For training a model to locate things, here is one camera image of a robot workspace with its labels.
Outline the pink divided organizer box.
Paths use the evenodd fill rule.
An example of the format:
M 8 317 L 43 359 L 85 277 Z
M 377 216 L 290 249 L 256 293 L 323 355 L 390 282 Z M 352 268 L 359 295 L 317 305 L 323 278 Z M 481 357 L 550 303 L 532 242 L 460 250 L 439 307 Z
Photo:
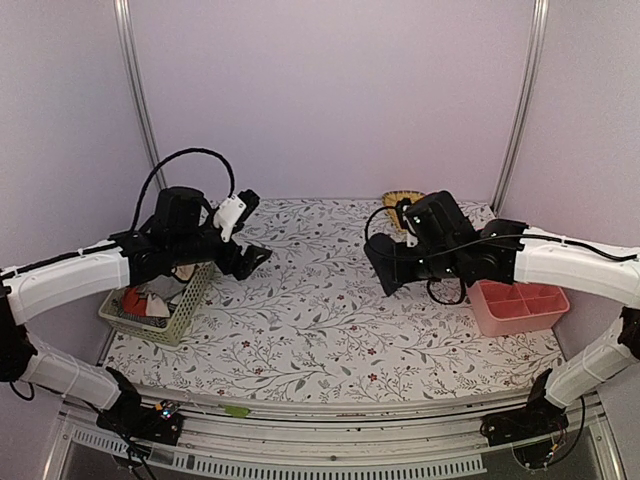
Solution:
M 484 280 L 467 295 L 478 328 L 487 337 L 548 330 L 570 310 L 564 291 L 549 285 Z

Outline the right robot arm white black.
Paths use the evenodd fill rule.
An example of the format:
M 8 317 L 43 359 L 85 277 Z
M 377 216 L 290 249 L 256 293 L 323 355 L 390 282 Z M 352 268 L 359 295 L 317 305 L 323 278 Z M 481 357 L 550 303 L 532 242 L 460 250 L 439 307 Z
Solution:
M 482 229 L 433 220 L 406 223 L 417 243 L 416 264 L 430 278 L 456 277 L 467 285 L 479 280 L 541 284 L 589 293 L 619 302 L 619 316 L 579 354 L 546 376 L 544 397 L 517 415 L 517 427 L 537 436 L 552 424 L 556 409 L 639 361 L 639 250 L 589 244 L 546 232 L 524 222 L 494 219 Z

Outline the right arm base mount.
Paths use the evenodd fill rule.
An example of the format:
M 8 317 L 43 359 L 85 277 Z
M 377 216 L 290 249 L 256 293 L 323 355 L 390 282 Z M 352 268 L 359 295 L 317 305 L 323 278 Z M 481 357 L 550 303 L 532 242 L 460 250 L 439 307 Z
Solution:
M 496 446 L 560 432 L 568 425 L 565 408 L 541 400 L 485 415 L 481 419 L 479 432 L 490 446 Z

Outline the right aluminium frame post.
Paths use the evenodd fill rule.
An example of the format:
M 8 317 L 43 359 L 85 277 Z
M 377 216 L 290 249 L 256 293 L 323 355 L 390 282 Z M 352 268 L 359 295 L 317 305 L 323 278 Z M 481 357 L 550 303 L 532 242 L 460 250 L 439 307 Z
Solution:
M 491 200 L 491 209 L 500 215 L 504 209 L 509 187 L 516 168 L 522 140 L 526 129 L 527 118 L 534 95 L 536 79 L 541 63 L 548 21 L 549 1 L 533 2 L 533 14 L 526 51 L 524 73 L 520 93 L 516 104 L 514 119 L 507 142 L 507 147 L 499 172 L 496 188 Z

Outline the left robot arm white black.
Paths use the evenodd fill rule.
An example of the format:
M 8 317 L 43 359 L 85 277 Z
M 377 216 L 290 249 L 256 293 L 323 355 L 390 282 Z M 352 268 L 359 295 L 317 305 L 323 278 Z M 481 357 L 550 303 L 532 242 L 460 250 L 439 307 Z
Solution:
M 179 266 L 213 262 L 225 275 L 248 278 L 269 249 L 240 247 L 220 230 L 198 228 L 173 243 L 143 233 L 114 234 L 91 247 L 1 273 L 1 380 L 22 381 L 108 410 L 128 434 L 148 426 L 148 412 L 122 375 L 94 367 L 28 333 L 27 323 L 61 305 L 170 276 Z

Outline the green tape piece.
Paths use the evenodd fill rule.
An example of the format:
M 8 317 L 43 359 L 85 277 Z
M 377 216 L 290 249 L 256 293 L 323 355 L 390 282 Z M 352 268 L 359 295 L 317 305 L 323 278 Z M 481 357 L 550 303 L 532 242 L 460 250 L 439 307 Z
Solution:
M 246 418 L 251 412 L 249 408 L 237 405 L 223 405 L 222 409 L 227 415 L 233 418 Z

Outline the aluminium front rail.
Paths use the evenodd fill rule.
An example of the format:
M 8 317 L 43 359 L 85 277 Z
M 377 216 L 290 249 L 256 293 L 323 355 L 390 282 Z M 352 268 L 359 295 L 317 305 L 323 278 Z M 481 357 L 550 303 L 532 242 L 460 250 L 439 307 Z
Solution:
M 523 405 L 525 394 L 405 403 L 276 403 L 176 394 L 176 446 L 143 442 L 145 461 L 76 401 L 58 416 L 47 479 L 623 479 L 626 471 L 599 397 L 568 410 L 547 467 L 543 437 L 490 446 L 481 419 Z M 233 418 L 223 405 L 251 410 Z

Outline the beige garment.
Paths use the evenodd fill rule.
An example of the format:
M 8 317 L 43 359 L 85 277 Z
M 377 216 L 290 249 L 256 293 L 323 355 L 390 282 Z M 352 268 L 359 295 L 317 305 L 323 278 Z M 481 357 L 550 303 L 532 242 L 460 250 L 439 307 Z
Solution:
M 172 276 L 181 283 L 188 283 L 198 269 L 197 264 L 177 266 L 172 271 Z

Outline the yellow woven bamboo tray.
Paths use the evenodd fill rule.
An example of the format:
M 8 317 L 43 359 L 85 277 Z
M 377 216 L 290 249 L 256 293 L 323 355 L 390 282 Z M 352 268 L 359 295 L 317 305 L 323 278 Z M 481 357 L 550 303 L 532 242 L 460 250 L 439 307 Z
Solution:
M 424 192 L 413 190 L 390 191 L 382 195 L 382 204 L 397 232 L 406 232 L 406 222 L 402 219 L 404 206 L 411 205 L 425 196 Z

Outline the aluminium frame post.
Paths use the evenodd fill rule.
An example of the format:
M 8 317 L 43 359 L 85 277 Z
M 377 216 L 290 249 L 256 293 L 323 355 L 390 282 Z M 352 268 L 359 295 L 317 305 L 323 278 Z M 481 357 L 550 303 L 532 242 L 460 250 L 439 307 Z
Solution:
M 135 43 L 130 2 L 127 0 L 115 0 L 113 2 L 113 6 L 125 73 L 142 137 L 142 144 L 146 157 L 149 161 L 150 168 L 153 169 L 159 164 L 160 156 L 153 131 L 151 116 L 145 98 L 142 73 Z
M 516 104 L 514 119 L 507 142 L 507 147 L 499 172 L 496 188 L 491 200 L 491 209 L 500 215 L 504 209 L 509 187 L 516 168 L 522 140 L 526 129 L 527 118 L 534 95 L 536 79 L 541 63 L 548 21 L 549 1 L 533 2 L 533 14 L 526 51 L 524 73 L 520 93 Z

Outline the cream perforated laundry basket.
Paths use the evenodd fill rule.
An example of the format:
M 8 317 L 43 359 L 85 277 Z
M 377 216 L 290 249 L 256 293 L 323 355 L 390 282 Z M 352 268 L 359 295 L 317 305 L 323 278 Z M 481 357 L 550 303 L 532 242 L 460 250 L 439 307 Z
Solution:
M 212 263 L 197 264 L 199 269 L 178 295 L 165 302 L 158 296 L 148 295 L 147 316 L 137 317 L 123 312 L 121 298 L 127 288 L 113 290 L 103 301 L 98 315 L 115 330 L 144 340 L 177 346 L 196 307 L 203 298 L 205 287 L 214 272 Z

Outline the left aluminium frame post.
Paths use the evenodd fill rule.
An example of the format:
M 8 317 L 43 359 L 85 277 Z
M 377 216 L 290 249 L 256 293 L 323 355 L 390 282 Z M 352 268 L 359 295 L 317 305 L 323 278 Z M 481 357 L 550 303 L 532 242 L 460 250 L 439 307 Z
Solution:
M 127 0 L 115 0 L 113 2 L 113 6 L 125 73 L 142 137 L 142 144 L 146 157 L 149 161 L 150 168 L 153 169 L 159 164 L 160 156 L 153 131 L 151 116 L 145 98 L 142 73 L 135 43 L 130 2 Z

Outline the navy underwear with cream waistband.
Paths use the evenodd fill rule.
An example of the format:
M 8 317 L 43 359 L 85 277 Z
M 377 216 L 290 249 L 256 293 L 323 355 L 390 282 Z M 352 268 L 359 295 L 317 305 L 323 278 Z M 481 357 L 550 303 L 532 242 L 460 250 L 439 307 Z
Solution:
M 404 285 L 416 282 L 416 262 L 412 250 L 389 235 L 374 234 L 364 246 L 364 252 L 373 267 L 384 294 L 393 295 Z

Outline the floral tablecloth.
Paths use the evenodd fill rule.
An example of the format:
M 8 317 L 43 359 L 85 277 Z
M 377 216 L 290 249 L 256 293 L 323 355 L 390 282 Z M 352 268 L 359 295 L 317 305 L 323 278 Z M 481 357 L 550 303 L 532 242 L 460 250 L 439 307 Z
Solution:
M 483 335 L 454 280 L 386 296 L 363 239 L 394 231 L 376 200 L 265 200 L 237 241 L 271 258 L 214 274 L 179 345 L 119 333 L 105 363 L 147 387 L 331 404 L 526 390 L 561 364 L 551 331 Z

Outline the red garment in basket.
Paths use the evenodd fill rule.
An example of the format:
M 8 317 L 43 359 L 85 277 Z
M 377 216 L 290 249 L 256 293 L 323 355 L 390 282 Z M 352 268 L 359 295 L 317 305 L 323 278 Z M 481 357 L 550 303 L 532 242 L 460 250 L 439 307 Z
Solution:
M 127 288 L 122 295 L 121 306 L 126 314 L 146 317 L 148 295 L 139 288 Z

